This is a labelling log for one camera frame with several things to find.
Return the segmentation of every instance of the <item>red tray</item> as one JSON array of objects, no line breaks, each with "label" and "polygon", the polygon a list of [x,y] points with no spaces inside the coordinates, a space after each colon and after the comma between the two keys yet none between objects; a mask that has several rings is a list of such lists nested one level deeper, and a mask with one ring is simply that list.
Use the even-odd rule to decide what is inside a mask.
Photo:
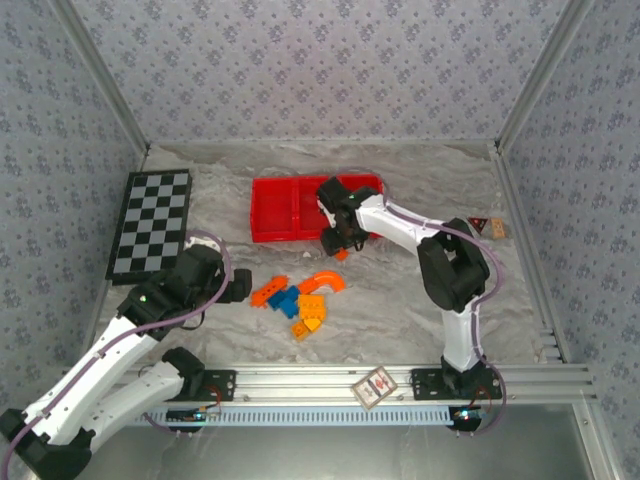
[{"label": "red tray", "polygon": [[[329,226],[316,201],[316,190],[328,175],[254,178],[251,191],[251,236],[255,243],[315,240]],[[375,175],[338,178],[349,190],[369,186],[382,192]]]}]

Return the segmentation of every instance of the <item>black bracket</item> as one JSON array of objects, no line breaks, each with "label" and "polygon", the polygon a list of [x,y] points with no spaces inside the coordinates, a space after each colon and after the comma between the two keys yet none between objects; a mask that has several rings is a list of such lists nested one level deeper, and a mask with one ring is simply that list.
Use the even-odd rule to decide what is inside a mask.
[{"label": "black bracket", "polygon": [[502,390],[498,377],[489,368],[479,364],[472,378],[466,379],[464,386],[453,387],[443,368],[414,368],[411,370],[411,387],[414,400],[465,400],[471,402],[478,388],[489,392],[492,400],[502,399]]},{"label": "black bracket", "polygon": [[[0,433],[13,440],[25,428],[22,411],[10,408],[0,415]],[[81,428],[67,445],[51,445],[46,433],[27,432],[16,446],[16,453],[41,480],[72,480],[91,460],[93,430]]]},{"label": "black bracket", "polygon": [[[473,236],[460,218],[443,226]],[[474,297],[484,293],[489,267],[477,246],[461,237],[439,232],[422,239],[417,251],[427,295],[443,310],[461,313]]]},{"label": "black bracket", "polygon": [[236,392],[236,379],[238,372],[235,370],[205,370],[202,376],[200,388],[192,395],[180,393],[169,402],[202,402],[211,403],[215,401],[215,394],[212,390],[217,389],[222,398],[221,402],[232,402]]},{"label": "black bracket", "polygon": [[[172,270],[158,272],[132,288],[118,306],[118,314],[139,326],[191,312],[220,290],[224,274],[219,252],[205,245],[193,245],[178,255]],[[241,302],[251,293],[251,271],[240,268],[233,274],[234,279],[227,284],[217,303]],[[160,341],[175,327],[178,325],[154,329],[147,334]]]},{"label": "black bracket", "polygon": [[360,228],[356,210],[363,201],[377,194],[371,187],[360,187],[352,192],[337,177],[329,178],[318,187],[316,196],[324,208],[333,214],[336,223],[335,227],[325,228],[320,236],[327,255],[333,256],[341,249],[351,247],[356,251],[362,250],[369,232]]}]

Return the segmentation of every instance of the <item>wall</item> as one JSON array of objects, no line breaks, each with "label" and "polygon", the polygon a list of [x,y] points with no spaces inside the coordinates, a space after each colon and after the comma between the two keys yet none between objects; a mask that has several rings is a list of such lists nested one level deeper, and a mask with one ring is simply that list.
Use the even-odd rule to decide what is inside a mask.
[{"label": "wall", "polygon": [[494,138],[565,0],[75,0],[147,140]]},{"label": "wall", "polygon": [[640,478],[640,6],[599,0],[509,152],[573,360]]},{"label": "wall", "polygon": [[0,410],[77,359],[138,159],[45,0],[0,2]]}]

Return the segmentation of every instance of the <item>checkerboard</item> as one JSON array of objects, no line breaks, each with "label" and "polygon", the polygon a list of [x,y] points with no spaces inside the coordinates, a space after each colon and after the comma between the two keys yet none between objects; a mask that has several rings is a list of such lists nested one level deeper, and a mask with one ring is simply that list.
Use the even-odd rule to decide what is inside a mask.
[{"label": "checkerboard", "polygon": [[139,283],[175,266],[184,245],[190,191],[188,170],[129,174],[107,280]]}]

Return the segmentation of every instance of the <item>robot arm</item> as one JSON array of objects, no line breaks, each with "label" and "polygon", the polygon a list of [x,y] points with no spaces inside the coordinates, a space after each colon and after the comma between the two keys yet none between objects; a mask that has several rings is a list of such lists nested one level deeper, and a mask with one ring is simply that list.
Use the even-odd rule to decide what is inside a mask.
[{"label": "robot arm", "polygon": [[[129,292],[98,341],[50,391],[24,411],[8,409],[0,416],[0,432],[9,441],[41,417],[16,447],[39,478],[76,478],[91,454],[131,420],[178,395],[193,398],[201,387],[204,365],[181,347],[167,351],[144,375],[105,398],[118,379],[178,324],[129,335],[101,352],[125,332],[193,311],[221,288],[223,276],[220,253],[204,245],[184,250],[172,271],[158,274]],[[235,270],[234,280],[218,302],[242,301],[250,291],[251,272]],[[95,364],[70,387],[72,379],[94,358],[98,359]],[[51,399],[65,389],[66,396],[44,415]]]},{"label": "robot arm", "polygon": [[336,177],[319,187],[317,197],[330,223],[321,237],[327,254],[350,247],[360,250],[376,233],[417,255],[425,290],[442,309],[443,368],[459,377],[480,368],[472,341],[471,300],[484,293],[489,268],[476,246],[425,226],[442,225],[472,235],[467,224],[458,218],[445,223],[421,217],[391,201],[385,204],[383,195],[370,187],[351,192]]}]

